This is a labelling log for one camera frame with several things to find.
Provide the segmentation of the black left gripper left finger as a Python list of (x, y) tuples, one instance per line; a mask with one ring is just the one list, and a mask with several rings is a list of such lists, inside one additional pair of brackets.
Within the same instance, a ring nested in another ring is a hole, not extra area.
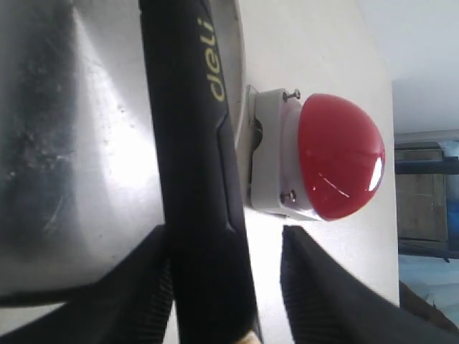
[(173, 292), (166, 227), (156, 227), (112, 272), (2, 343), (162, 343)]

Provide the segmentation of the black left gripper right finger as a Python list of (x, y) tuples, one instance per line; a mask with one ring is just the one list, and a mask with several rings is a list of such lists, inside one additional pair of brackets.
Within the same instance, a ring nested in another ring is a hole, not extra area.
[(283, 228), (280, 284), (295, 343), (458, 342), (369, 289), (300, 226)]

